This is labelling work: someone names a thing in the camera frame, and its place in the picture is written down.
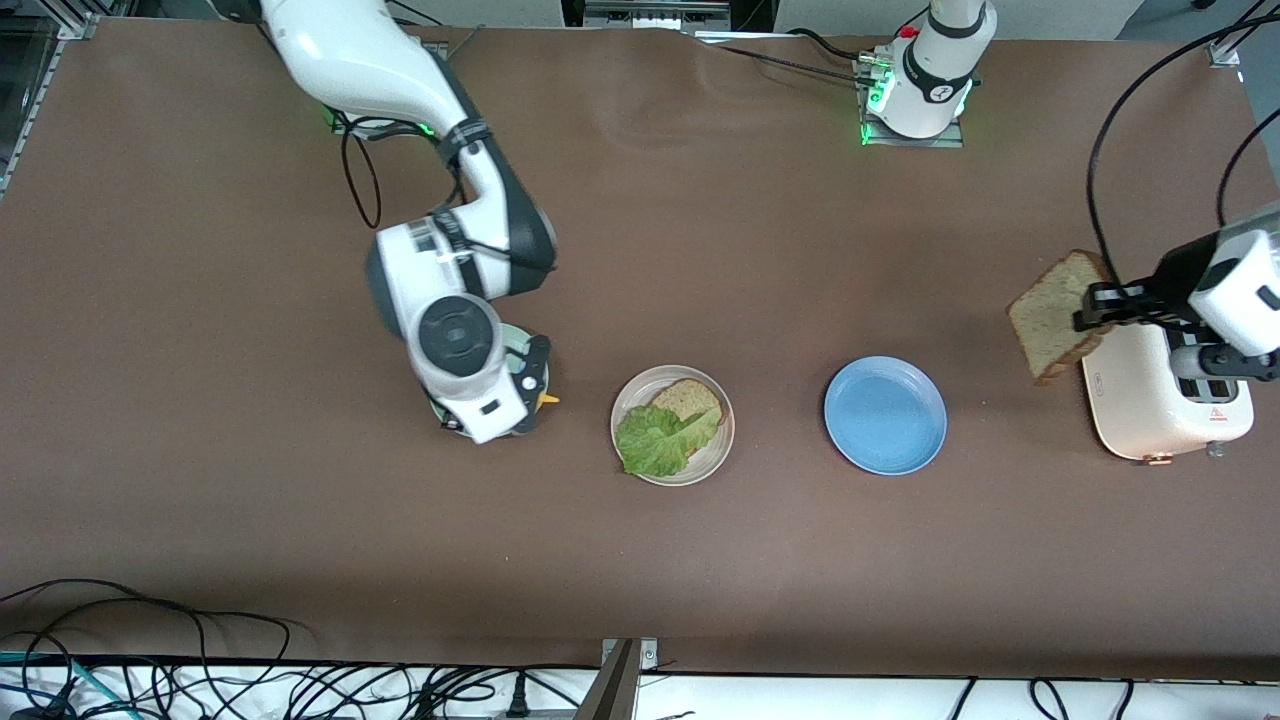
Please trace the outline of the brown bread slice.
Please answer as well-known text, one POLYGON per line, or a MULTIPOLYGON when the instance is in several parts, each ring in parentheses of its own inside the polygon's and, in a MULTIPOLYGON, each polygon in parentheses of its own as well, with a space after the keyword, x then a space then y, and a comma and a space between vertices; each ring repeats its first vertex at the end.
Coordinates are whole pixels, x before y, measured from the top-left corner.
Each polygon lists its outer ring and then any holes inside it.
POLYGON ((708 446, 730 416, 728 404, 704 380, 685 378, 659 391, 645 407, 660 428, 698 447, 708 446))
POLYGON ((1032 286, 1005 309, 1021 347, 1033 384, 1052 384, 1061 374, 1098 348, 1111 325, 1076 331, 1074 318, 1085 292, 1105 281, 1102 258, 1075 249, 1044 269, 1032 286))

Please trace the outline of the green lettuce leaf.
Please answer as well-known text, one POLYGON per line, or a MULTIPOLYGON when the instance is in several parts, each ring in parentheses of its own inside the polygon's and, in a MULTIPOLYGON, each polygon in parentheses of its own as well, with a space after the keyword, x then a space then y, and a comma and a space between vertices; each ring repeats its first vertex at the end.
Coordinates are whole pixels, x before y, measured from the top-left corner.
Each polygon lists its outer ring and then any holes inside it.
POLYGON ((681 419, 664 407, 631 407, 614 429, 614 445, 628 474, 672 477, 710 443, 723 413, 712 407, 681 419))

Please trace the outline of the blue plate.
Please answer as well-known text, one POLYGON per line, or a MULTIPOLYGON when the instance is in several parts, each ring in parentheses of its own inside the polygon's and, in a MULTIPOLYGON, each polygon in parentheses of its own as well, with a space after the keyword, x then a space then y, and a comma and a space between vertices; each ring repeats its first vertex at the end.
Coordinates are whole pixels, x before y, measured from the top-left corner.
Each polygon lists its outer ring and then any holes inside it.
POLYGON ((948 432, 945 398, 918 366, 891 356, 859 357, 831 378, 823 423, 854 466, 902 477, 928 466, 948 432))

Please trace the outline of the beige plate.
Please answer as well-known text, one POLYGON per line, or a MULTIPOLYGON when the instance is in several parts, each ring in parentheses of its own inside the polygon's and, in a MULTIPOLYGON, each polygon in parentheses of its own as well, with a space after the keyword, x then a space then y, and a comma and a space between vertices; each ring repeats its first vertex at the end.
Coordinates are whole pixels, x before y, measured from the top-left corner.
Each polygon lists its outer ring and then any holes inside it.
POLYGON ((721 468, 724 460, 727 460, 730 450, 732 448, 733 434, 735 434, 733 409, 730 402, 730 398, 727 393, 723 391, 723 388, 707 373, 682 365, 654 366, 645 372, 641 372, 640 374, 635 375, 631 380, 628 380, 623 386, 623 388, 617 393, 613 407, 611 410, 611 441, 614 446, 614 451, 618 459, 620 455, 614 445, 614 429, 621 423, 625 414, 631 407, 645 406, 659 391, 662 391, 667 386, 673 384, 676 380, 681 380, 685 378, 704 380, 718 392, 718 395, 730 406, 730 416, 727 421, 721 427, 719 432, 716 434, 716 437, 708 446, 696 451, 689 459, 687 466, 681 473, 672 477, 645 477, 634 474, 630 475, 637 477, 655 486, 664 486, 664 487, 691 486, 710 477, 716 470, 721 468))

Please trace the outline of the green plate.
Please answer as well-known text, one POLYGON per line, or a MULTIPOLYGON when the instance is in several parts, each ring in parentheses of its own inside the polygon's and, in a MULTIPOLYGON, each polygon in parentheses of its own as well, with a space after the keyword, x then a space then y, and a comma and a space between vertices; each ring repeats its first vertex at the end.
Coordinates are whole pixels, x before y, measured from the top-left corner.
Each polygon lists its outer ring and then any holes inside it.
MULTIPOLYGON (((512 373, 518 369, 520 360, 513 354, 508 355, 508 350, 509 348, 511 350, 525 350, 525 345, 527 343, 529 337, 532 336, 532 334, 530 334, 529 332, 526 332, 522 328, 518 328, 516 325, 511 325, 511 324, 507 324, 507 323, 502 324, 502 332, 503 332, 503 340, 504 340, 504 343, 506 343, 506 352, 507 352, 506 366, 507 366, 507 372, 509 373, 509 375, 512 378, 512 373)), ((548 393, 549 393, 549 384, 550 384, 550 359, 549 359, 549 378, 548 378, 548 387, 547 387, 547 392, 548 393)), ((507 430, 503 436, 500 436, 500 438, 518 437, 518 436, 513 436, 511 433, 512 429, 507 430)))

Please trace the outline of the cream white toaster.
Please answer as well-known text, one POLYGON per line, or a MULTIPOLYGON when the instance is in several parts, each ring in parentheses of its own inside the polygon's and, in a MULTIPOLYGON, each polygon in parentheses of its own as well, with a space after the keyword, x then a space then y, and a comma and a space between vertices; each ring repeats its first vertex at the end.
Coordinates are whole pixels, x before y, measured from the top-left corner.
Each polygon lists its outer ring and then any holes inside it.
POLYGON ((1219 457, 1251 430, 1254 406, 1245 382, 1172 373, 1172 354, 1201 343, 1192 331, 1120 325, 1083 359, 1094 429, 1111 454, 1143 464, 1201 450, 1219 457))

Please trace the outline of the black equipment rack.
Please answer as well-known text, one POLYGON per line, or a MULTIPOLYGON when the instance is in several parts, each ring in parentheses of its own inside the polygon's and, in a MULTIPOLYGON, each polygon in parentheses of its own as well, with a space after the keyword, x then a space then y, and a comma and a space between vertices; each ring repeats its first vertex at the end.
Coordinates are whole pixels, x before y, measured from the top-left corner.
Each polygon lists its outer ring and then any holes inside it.
POLYGON ((557 0, 581 28, 771 32, 778 0, 557 0))

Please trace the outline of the aluminium profile bar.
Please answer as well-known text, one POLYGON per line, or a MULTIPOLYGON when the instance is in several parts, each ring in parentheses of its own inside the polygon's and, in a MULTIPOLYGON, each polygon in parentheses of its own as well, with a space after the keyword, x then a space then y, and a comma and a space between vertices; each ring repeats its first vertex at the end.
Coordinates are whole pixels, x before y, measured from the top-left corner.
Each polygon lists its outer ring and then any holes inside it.
POLYGON ((573 720, 634 720, 637 682, 645 660, 643 639, 604 643, 604 661, 573 720))

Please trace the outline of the aluminium frame corner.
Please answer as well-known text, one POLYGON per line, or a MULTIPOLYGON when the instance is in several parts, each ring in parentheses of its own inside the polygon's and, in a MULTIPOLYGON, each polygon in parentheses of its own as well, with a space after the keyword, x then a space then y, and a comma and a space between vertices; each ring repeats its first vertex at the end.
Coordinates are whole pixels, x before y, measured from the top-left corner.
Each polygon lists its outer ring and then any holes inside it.
MULTIPOLYGON (((1251 5, 1231 23, 1245 23, 1261 17, 1280 15, 1280 0, 1251 0, 1251 5)), ((1213 67, 1238 67, 1239 50, 1258 29, 1258 26, 1235 31, 1215 40, 1207 47, 1213 67)))

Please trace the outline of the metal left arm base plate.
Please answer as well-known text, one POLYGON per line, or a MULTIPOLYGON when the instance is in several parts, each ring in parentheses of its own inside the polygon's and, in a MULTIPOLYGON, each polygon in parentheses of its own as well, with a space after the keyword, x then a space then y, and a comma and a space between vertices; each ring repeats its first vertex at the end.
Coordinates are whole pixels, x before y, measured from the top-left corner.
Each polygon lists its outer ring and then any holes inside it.
POLYGON ((955 94, 951 87, 943 102, 931 102, 909 79, 900 77, 893 59, 878 53, 861 53, 852 63, 858 90, 861 143, 900 147, 960 149, 964 145, 960 115, 965 110, 972 83, 955 94))

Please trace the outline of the small metal corner bracket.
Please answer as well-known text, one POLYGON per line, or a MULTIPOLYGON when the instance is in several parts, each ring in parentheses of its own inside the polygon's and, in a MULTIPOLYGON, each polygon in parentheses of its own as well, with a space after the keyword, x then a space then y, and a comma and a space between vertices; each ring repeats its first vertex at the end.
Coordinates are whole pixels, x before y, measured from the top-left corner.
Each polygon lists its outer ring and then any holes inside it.
MULTIPOLYGON (((605 638, 602 642, 602 666, 608 661, 614 647, 620 643, 617 638, 605 638)), ((652 637, 634 638, 634 644, 639 652, 639 667, 641 673, 653 671, 659 665, 658 639, 652 637)))

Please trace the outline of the grey metal side rail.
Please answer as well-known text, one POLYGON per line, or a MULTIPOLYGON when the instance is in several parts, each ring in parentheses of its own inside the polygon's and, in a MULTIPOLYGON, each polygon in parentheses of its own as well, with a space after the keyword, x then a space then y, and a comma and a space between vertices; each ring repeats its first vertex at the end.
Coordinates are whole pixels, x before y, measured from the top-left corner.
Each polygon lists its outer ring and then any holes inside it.
POLYGON ((111 15, 99 0, 0 0, 0 200, 5 199, 67 46, 111 15))

